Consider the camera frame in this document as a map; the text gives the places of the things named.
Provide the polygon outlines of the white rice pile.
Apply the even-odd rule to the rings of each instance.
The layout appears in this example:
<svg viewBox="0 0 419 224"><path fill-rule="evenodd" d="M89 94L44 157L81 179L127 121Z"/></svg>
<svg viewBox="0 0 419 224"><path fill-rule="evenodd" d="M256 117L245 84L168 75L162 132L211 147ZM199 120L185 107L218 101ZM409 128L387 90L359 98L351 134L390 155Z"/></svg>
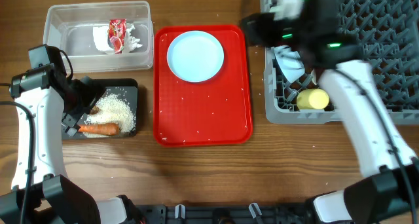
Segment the white rice pile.
<svg viewBox="0 0 419 224"><path fill-rule="evenodd" d="M87 115L85 124L115 123L123 134L134 129L136 116L130 109L130 104L120 98L120 94L108 94L100 98L96 107L99 111L94 115Z"/></svg>

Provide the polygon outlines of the orange carrot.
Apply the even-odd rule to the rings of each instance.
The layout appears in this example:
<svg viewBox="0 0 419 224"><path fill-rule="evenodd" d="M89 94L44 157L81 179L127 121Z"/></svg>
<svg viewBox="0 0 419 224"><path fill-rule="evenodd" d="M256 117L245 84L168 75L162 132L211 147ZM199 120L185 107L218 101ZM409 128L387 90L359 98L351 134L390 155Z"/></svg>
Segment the orange carrot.
<svg viewBox="0 0 419 224"><path fill-rule="evenodd" d="M116 123L106 124L80 124L79 132L98 134L102 136L116 136L120 134L120 128Z"/></svg>

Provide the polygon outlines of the light blue rice bowl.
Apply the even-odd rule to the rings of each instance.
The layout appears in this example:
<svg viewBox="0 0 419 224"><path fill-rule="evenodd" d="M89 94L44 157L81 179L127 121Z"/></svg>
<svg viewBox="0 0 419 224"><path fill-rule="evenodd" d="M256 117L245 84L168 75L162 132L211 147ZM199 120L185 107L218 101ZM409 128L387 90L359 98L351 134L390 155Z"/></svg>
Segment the light blue rice bowl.
<svg viewBox="0 0 419 224"><path fill-rule="evenodd" d="M282 45L274 47L274 55L283 76L289 83L294 83L304 75L304 64L297 51L292 51L291 47Z"/></svg>

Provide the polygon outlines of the white napkin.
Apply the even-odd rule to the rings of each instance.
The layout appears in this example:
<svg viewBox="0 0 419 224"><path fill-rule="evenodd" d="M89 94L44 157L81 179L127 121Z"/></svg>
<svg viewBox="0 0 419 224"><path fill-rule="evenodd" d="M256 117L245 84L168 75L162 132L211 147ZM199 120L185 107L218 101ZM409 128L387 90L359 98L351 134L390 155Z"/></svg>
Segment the white napkin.
<svg viewBox="0 0 419 224"><path fill-rule="evenodd" d="M107 39L107 30L108 28L106 26L94 26L92 28L94 44L100 52L104 52L105 54L114 54L115 51L113 46ZM124 49L122 50L123 53L133 52L135 49L143 46L140 43L140 39L131 34L133 30L135 30L135 26L127 23L124 38Z"/></svg>

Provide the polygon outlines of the light blue plate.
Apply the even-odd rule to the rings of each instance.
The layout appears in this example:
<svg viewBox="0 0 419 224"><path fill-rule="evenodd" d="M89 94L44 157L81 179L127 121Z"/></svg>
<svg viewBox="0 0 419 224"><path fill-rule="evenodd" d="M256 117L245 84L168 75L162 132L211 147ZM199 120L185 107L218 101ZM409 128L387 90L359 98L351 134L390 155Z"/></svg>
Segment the light blue plate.
<svg viewBox="0 0 419 224"><path fill-rule="evenodd" d="M212 34L187 31L170 43L166 61L176 77L189 83L201 83L218 74L225 53L221 42Z"/></svg>

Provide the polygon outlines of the red snack wrapper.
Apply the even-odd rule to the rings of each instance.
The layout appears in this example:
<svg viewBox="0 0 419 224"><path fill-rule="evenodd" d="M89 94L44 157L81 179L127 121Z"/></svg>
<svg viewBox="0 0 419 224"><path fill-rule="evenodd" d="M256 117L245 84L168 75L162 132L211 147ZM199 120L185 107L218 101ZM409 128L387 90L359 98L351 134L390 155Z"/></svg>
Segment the red snack wrapper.
<svg viewBox="0 0 419 224"><path fill-rule="evenodd" d="M121 54L124 49L126 35L126 19L114 19L109 22L108 39L115 54Z"/></svg>

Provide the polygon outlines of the yellow plastic cup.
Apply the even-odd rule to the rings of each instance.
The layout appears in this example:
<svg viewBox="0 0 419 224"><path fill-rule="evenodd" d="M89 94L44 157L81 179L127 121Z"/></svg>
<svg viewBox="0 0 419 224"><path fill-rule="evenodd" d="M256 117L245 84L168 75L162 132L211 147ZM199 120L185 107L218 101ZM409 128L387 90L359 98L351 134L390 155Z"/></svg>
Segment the yellow plastic cup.
<svg viewBox="0 0 419 224"><path fill-rule="evenodd" d="M329 105L329 95L322 89L303 90L297 96L299 109L324 109Z"/></svg>

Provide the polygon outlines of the white plastic spoon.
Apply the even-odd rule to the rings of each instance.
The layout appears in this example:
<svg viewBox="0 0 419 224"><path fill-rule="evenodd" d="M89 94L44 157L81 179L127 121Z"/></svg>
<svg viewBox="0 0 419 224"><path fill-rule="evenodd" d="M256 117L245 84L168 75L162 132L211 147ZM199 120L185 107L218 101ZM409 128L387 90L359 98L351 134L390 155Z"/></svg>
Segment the white plastic spoon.
<svg viewBox="0 0 419 224"><path fill-rule="evenodd" d="M318 85L317 84L317 75L316 75L316 70L315 69L313 69L312 71L311 71L311 76L312 76L312 80L311 80L311 82L314 84L314 85Z"/></svg>

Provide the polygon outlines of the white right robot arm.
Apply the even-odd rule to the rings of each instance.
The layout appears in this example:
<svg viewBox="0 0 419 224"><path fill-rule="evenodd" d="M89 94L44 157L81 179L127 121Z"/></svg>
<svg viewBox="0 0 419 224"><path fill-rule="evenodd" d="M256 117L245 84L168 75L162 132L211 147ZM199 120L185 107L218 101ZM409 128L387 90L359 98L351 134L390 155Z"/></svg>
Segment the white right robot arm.
<svg viewBox="0 0 419 224"><path fill-rule="evenodd" d="M418 222L418 156L396 129L353 35L338 32L338 0L276 0L243 16L250 45L288 45L317 70L319 86L338 109L362 179L306 201L308 223L378 223L410 212Z"/></svg>

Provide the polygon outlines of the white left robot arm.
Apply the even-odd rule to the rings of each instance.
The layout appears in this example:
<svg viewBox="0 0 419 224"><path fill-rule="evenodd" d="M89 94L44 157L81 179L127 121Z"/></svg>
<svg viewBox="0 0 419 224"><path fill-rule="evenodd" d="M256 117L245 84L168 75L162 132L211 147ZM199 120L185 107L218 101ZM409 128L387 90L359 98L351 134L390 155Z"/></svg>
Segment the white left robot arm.
<svg viewBox="0 0 419 224"><path fill-rule="evenodd" d="M67 54L41 45L28 52L31 68L8 85L18 114L18 162L11 191L1 196L4 223L100 223L96 201L67 178L62 136L79 131L105 87L73 78Z"/></svg>

